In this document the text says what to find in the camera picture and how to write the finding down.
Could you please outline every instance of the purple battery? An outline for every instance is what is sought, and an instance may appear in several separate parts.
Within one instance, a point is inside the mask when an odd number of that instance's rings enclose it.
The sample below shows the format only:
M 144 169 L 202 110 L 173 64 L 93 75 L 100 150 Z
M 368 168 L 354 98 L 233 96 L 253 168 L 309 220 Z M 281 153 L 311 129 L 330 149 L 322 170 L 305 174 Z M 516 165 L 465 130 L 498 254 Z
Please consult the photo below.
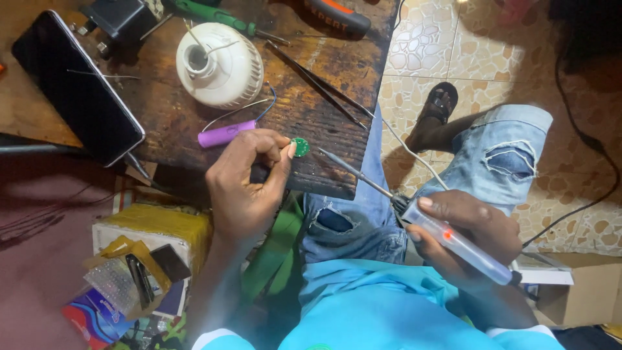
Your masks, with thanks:
M 198 135 L 198 144 L 200 144 L 203 148 L 228 144 L 240 131 L 255 128 L 257 128 L 257 121 L 249 120 L 240 124 L 233 124 L 223 128 L 204 131 Z

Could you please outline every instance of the small round pcb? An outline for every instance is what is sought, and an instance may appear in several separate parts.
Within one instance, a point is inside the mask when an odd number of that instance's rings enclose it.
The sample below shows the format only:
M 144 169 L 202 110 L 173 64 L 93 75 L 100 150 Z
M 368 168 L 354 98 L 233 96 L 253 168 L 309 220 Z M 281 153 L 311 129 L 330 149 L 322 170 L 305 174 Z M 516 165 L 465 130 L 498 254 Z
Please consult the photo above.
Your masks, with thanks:
M 292 138 L 292 142 L 296 142 L 296 153 L 294 157 L 302 157 L 309 152 L 309 143 L 303 138 Z

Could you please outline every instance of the wooden workbench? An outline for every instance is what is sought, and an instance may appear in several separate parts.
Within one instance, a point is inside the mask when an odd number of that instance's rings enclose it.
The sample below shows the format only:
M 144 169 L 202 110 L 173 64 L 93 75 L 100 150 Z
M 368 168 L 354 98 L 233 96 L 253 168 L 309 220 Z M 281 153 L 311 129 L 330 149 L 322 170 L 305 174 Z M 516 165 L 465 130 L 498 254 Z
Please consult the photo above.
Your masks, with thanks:
M 343 37 L 319 22 L 304 8 L 303 0 L 223 0 L 221 7 L 258 28 L 286 38 L 280 45 L 306 68 L 340 88 L 348 96 L 373 111 L 378 97 L 386 55 L 396 20 L 398 0 L 339 1 L 369 17 L 372 28 L 362 39 Z M 39 12 L 52 8 L 63 19 L 79 26 L 85 18 L 77 11 L 80 0 L 8 1 L 0 21 L 0 59 L 7 63 L 0 77 L 0 132 L 51 143 L 80 146 L 45 97 L 29 80 L 10 54 L 11 44 Z M 202 149 L 197 134 L 211 120 L 226 113 L 196 102 L 183 88 L 175 69 L 178 43 L 186 33 L 182 18 L 173 17 L 151 34 L 142 47 L 124 52 L 120 59 L 104 61 L 95 45 L 101 33 L 78 38 L 99 63 L 104 74 L 134 75 L 140 80 L 112 78 L 119 96 L 146 131 L 146 139 L 135 154 L 143 160 L 185 168 L 208 169 L 223 148 Z M 305 138 L 311 152 L 296 159 L 288 188 L 354 198 L 355 178 L 337 169 L 317 146 L 334 152 L 359 169 L 368 131 L 352 123 L 326 101 L 292 67 L 286 65 L 265 42 L 252 39 L 264 62 L 264 80 L 275 88 L 278 99 L 259 122 L 288 137 Z M 271 97 L 262 90 L 258 99 Z M 267 103 L 247 108 L 216 122 L 221 127 L 255 118 Z M 364 114 L 350 109 L 363 124 L 371 125 Z

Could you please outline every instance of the blue jeans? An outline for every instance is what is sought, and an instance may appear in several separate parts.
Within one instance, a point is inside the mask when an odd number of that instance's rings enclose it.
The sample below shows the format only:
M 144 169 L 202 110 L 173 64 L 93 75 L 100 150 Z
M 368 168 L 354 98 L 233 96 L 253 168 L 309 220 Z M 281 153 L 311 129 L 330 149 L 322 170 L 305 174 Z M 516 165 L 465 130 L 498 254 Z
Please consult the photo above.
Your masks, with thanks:
M 378 104 L 375 115 L 361 170 L 388 189 L 380 162 L 383 122 Z M 551 122 L 548 112 L 530 105 L 494 108 L 453 139 L 455 156 L 439 175 L 447 187 L 509 216 L 527 198 Z M 442 190 L 432 178 L 415 197 Z M 353 201 L 305 194 L 304 213 L 300 253 L 306 263 L 342 258 L 404 263 L 406 232 L 397 226 L 389 199 L 363 181 L 358 181 Z

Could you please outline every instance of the hand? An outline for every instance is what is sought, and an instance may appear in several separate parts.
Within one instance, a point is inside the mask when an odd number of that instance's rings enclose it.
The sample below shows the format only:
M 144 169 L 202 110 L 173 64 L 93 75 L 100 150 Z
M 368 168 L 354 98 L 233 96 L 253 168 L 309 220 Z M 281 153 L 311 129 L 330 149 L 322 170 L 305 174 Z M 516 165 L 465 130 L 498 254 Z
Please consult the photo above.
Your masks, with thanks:
M 499 209 L 471 196 L 449 190 L 421 197 L 418 205 L 423 212 L 447 221 L 465 238 L 503 265 L 509 265 L 521 253 L 518 223 Z M 409 225 L 406 231 L 417 245 L 419 255 L 449 283 L 467 293 L 487 290 L 494 284 L 487 276 L 438 243 L 427 231 Z
M 233 242 L 258 237 L 270 228 L 281 203 L 296 151 L 274 130 L 240 132 L 205 174 L 215 234 Z M 272 171 L 264 184 L 251 184 L 251 165 L 260 155 Z

